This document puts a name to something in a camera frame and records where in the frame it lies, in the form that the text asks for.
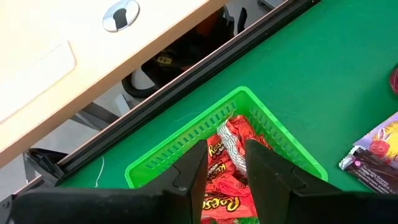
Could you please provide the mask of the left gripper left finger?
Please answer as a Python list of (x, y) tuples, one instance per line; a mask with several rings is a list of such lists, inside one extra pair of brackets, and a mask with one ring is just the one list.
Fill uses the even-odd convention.
[(208, 165), (199, 140), (139, 189), (34, 189), (11, 203), (8, 224), (200, 224)]

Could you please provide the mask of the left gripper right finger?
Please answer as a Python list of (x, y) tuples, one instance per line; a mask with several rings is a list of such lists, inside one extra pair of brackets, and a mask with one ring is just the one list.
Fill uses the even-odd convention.
[(344, 192), (255, 140), (245, 148), (260, 224), (398, 224), (398, 195)]

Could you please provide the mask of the orange peanut butter cup packet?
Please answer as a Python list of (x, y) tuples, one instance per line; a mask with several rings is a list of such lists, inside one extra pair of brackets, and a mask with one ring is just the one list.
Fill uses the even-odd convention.
[(212, 184), (217, 189), (245, 189), (248, 187), (248, 180), (245, 175), (238, 171), (231, 172), (227, 170), (218, 174)]
[(257, 212), (248, 186), (227, 185), (207, 191), (204, 196), (201, 221), (229, 222), (238, 218), (254, 218)]
[(224, 144), (226, 151), (236, 167), (236, 170), (246, 175), (246, 148), (247, 140), (255, 140), (267, 149), (273, 148), (267, 143), (262, 134), (258, 135), (248, 119), (243, 115), (230, 117), (217, 128), (217, 135)]
[(221, 141), (221, 138), (214, 134), (207, 139), (208, 145), (208, 168), (206, 181), (212, 183), (212, 181), (224, 174), (227, 171), (227, 163), (229, 161), (228, 153), (226, 148)]

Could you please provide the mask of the colourful cartoon candy packet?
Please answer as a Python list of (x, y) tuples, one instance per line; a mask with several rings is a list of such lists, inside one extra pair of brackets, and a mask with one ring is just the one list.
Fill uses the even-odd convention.
[(398, 166), (398, 111), (353, 145), (369, 150), (390, 166)]

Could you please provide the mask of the green plastic basket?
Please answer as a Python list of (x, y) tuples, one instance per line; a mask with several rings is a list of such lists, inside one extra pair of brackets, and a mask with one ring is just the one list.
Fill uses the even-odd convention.
[(263, 135), (276, 153), (312, 175), (328, 180), (327, 171), (260, 99), (248, 87), (239, 86), (128, 165), (124, 177), (129, 188), (138, 189), (156, 178), (197, 141), (212, 136), (223, 121), (236, 115), (245, 116), (256, 133)]

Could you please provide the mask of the black orange backpack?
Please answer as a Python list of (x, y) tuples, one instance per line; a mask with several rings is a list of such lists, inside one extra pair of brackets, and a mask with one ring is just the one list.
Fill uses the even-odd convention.
[(141, 65), (141, 70), (154, 83), (152, 87), (136, 88), (130, 73), (121, 82), (124, 90), (135, 98), (151, 96), (232, 39), (235, 30), (242, 32), (247, 17), (247, 10), (243, 7), (236, 21), (229, 15), (228, 8), (223, 6)]

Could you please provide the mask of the dark red soda can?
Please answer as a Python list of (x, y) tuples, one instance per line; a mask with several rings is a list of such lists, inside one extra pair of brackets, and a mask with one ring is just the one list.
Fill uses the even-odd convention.
[(389, 76), (389, 84), (395, 95), (398, 95), (398, 63), (394, 66)]

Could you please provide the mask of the light wooden desk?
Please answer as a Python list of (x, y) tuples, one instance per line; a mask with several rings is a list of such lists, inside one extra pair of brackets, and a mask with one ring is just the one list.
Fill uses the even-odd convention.
[(0, 167), (228, 2), (136, 0), (108, 32), (116, 1), (0, 0)]

